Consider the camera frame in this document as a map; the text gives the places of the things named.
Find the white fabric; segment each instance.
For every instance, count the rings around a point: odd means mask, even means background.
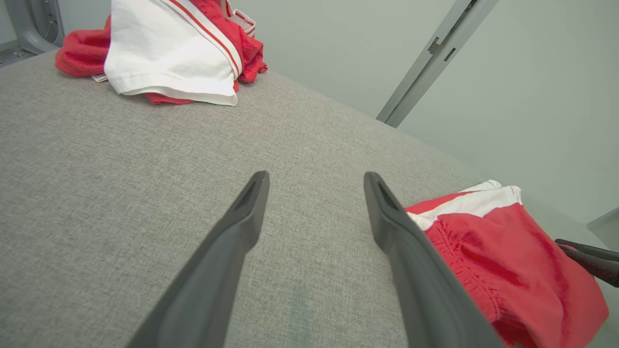
[[[496,208],[508,207],[515,203],[522,204],[519,187],[505,186],[496,188],[494,185],[499,183],[494,180],[490,181],[486,181],[486,183],[484,183],[486,185],[480,184],[461,192],[476,191],[472,189],[481,187],[482,189],[480,191],[456,197],[451,201],[445,202],[421,214],[413,214],[411,212],[407,214],[422,231],[426,231],[437,220],[439,215],[463,213],[484,217],[487,213]]]
[[[501,183],[500,182],[490,179],[488,181],[484,181],[483,183],[481,183],[479,185],[475,185],[473,187],[463,189],[460,192],[484,191],[484,190],[487,190],[487,189],[495,189],[495,188],[499,188],[499,187],[501,187]]]
[[[254,29],[256,28],[256,22],[254,20],[242,13],[241,10],[233,10],[228,0],[219,0],[219,6],[222,8],[222,13],[226,19],[240,25],[245,31],[245,34],[254,37],[256,34],[254,32]]]
[[[232,43],[189,0],[112,0],[105,74],[117,93],[236,105],[240,69]]]

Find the red towel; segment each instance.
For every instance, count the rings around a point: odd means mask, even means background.
[[[218,0],[191,0],[191,2],[234,44],[243,64],[238,80],[253,83],[257,74],[266,72],[262,61],[262,43],[245,33],[240,25],[226,19]],[[63,47],[56,53],[56,67],[73,77],[87,77],[103,74],[103,66],[110,49],[111,16],[103,30],[76,30],[64,39]],[[162,94],[146,93],[153,104],[187,104],[193,100],[166,97]]]
[[[599,286],[524,210],[519,188],[492,183],[405,210],[509,347],[586,346],[608,318]]]

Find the red fabric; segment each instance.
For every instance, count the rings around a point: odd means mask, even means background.
[[[240,25],[227,20],[217,0],[191,0],[191,2],[234,44],[243,64],[243,72],[238,80],[254,83],[258,73],[268,70],[262,61],[262,43],[247,36]],[[105,58],[110,49],[110,22],[111,16],[105,22],[103,30],[76,30],[67,35],[63,47],[56,53],[56,67],[73,77],[103,74]],[[234,90],[238,92],[237,80]],[[155,105],[194,102],[157,93],[145,95]]]
[[[594,278],[522,204],[442,214],[426,235],[509,347],[584,347],[608,318]]]
[[[103,30],[75,30],[64,38],[56,53],[56,68],[73,77],[103,74],[103,65],[110,49],[110,21]]]

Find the red stripe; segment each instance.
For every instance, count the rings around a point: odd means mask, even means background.
[[[217,43],[226,50],[226,52],[228,53],[228,56],[230,57],[230,60],[232,61],[232,63],[234,64],[234,67],[236,68],[236,75],[237,76],[240,75],[240,71],[238,69],[238,66],[236,65],[236,62],[234,61],[234,59],[232,58],[232,54],[230,53],[230,51],[228,51],[228,48],[221,41],[219,41],[219,39],[217,37],[215,37],[215,35],[213,35],[210,31],[208,31],[202,25],[202,23],[200,23],[186,8],[183,7],[183,5],[179,4],[178,1],[170,0],[170,2],[173,3],[174,5],[178,6],[178,8],[180,8],[181,10],[183,10],[183,12],[185,12],[189,16],[189,18],[191,18],[198,25],[198,27],[200,27],[207,34],[209,34],[210,37],[215,39],[215,41],[217,41]]]
[[[228,0],[226,0],[226,12],[228,13],[228,17],[232,17],[232,14],[230,13],[230,3]]]

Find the gray metal frame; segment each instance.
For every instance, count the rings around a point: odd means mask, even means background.
[[[394,128],[400,125],[447,65],[460,52],[466,41],[473,35],[497,2],[498,0],[477,0],[475,6],[471,8],[470,12],[449,36],[447,42],[444,42],[438,48],[433,59],[423,67],[423,71],[384,121],[386,124]]]
[[[423,49],[419,57],[415,60],[413,65],[410,67],[409,71],[406,73],[402,82],[397,86],[396,90],[393,92],[387,104],[383,107],[381,112],[376,117],[377,120],[381,122],[386,122],[389,118],[389,115],[393,112],[396,106],[400,103],[404,95],[409,90],[410,86],[413,85],[419,74],[422,73],[423,68],[430,62],[433,55],[436,53],[434,47],[440,46],[443,41],[447,38],[447,35],[453,28],[453,26],[457,23],[458,19],[466,10],[469,5],[470,0],[456,0],[454,5],[451,7],[447,16],[441,22],[441,25],[438,26],[434,35],[428,41],[426,47]]]
[[[6,0],[6,8],[24,50],[41,54],[63,45],[58,0]]]

